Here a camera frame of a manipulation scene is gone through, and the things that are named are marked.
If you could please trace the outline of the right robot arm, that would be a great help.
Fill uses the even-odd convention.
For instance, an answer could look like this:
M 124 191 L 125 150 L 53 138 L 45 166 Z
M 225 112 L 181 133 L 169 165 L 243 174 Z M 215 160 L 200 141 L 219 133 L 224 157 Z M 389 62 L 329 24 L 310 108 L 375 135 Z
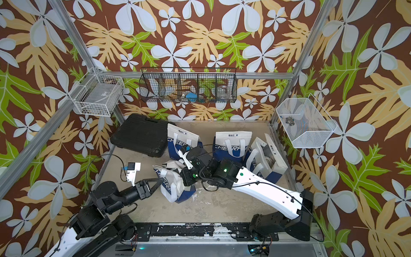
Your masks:
M 252 196 L 276 209 L 269 215 L 256 214 L 249 226 L 253 237 L 270 237 L 285 232 L 300 241 L 311 239 L 314 195 L 295 192 L 269 182 L 230 159 L 217 160 L 203 147 L 184 145 L 178 155 L 185 168 L 180 173 L 185 186 L 206 182 L 216 188 L 235 190 Z

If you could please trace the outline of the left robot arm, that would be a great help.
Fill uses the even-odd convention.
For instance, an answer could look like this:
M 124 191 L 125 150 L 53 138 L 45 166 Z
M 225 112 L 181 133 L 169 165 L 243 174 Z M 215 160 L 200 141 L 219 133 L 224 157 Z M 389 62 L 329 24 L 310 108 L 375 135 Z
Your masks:
M 163 178 L 144 179 L 122 191 L 113 181 L 100 184 L 90 192 L 91 202 L 69 219 L 66 231 L 46 256 L 98 257 L 112 245 L 133 239 L 137 229 L 129 215 L 120 214 L 113 221 L 109 215 L 151 197 L 163 182 Z

